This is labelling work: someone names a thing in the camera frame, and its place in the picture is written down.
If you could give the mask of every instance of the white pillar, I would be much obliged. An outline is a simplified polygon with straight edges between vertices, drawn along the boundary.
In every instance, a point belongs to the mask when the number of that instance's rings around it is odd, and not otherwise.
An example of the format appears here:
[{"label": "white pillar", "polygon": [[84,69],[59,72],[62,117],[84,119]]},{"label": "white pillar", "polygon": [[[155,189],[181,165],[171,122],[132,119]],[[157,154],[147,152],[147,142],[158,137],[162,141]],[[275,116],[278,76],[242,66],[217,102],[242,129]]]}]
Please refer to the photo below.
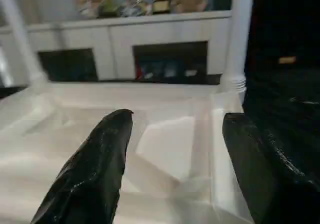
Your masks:
[{"label": "white pillar", "polygon": [[243,101],[246,93],[244,73],[253,0],[232,0],[232,22],[226,68],[221,77],[224,89],[235,89]]},{"label": "white pillar", "polygon": [[33,52],[22,14],[15,0],[0,0],[6,20],[10,23],[16,43],[28,70],[30,82],[43,83],[46,76],[42,71],[37,55]]}]

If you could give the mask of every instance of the white cabinet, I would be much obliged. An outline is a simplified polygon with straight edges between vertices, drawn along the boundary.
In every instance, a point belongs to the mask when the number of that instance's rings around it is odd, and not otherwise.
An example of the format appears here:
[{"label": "white cabinet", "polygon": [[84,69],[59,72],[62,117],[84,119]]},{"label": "white cabinet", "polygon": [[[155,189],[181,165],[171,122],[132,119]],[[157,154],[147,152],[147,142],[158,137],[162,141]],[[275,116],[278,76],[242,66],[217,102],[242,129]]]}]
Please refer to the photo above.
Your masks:
[{"label": "white cabinet", "polygon": [[120,78],[135,77],[133,46],[208,41],[207,72],[221,74],[228,26],[229,19],[212,19],[111,27],[116,72]]},{"label": "white cabinet", "polygon": [[[207,73],[221,74],[228,51],[230,17],[230,11],[221,11],[92,20],[33,25],[28,32],[36,52],[91,49],[99,80],[135,78],[134,46],[203,41],[208,44]],[[26,84],[24,62],[8,27],[0,29],[0,41],[14,83]]]}]

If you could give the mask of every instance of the shelf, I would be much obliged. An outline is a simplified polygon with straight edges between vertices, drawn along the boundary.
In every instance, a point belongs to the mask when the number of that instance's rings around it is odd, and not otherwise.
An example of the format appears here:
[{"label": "shelf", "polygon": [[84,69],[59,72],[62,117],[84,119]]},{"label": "shelf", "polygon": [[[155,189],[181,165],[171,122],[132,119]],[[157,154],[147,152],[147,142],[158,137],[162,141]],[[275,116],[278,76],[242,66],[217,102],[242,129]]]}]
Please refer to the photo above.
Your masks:
[{"label": "shelf", "polygon": [[[210,11],[210,12],[188,13],[188,14],[169,14],[169,15],[154,15],[154,16],[130,17],[130,18],[112,18],[112,19],[103,19],[103,20],[85,20],[85,21],[76,21],[76,22],[37,24],[37,25],[29,26],[28,31],[37,32],[37,31],[45,31],[50,29],[78,29],[78,28],[149,24],[149,23],[175,22],[175,21],[211,20],[211,19],[225,19],[230,17],[231,17],[231,11]],[[9,26],[0,28],[0,34],[8,34],[10,32],[11,32],[11,29]]]}]

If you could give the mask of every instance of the glass panel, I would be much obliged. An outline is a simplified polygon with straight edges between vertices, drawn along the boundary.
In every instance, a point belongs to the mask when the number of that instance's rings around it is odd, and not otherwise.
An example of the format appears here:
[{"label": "glass panel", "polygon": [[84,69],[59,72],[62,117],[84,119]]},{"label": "glass panel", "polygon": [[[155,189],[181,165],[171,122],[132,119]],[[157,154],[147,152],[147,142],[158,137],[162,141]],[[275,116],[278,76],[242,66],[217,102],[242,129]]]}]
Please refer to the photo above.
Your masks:
[{"label": "glass panel", "polygon": [[43,69],[51,81],[97,81],[92,49],[41,51],[38,53]]},{"label": "glass panel", "polygon": [[159,82],[168,78],[204,79],[207,75],[207,44],[190,42],[134,46],[136,77]]}]

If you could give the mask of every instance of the white plastic tray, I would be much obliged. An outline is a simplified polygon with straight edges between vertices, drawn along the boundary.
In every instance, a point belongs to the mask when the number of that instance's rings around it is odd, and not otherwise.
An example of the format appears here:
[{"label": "white plastic tray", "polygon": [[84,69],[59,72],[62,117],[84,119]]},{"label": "white plastic tray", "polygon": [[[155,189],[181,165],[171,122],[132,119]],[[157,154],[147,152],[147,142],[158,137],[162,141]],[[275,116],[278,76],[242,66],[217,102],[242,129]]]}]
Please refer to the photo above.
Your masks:
[{"label": "white plastic tray", "polygon": [[253,223],[222,136],[219,86],[48,84],[0,102],[0,223],[29,223],[103,116],[134,111],[115,224]]}]

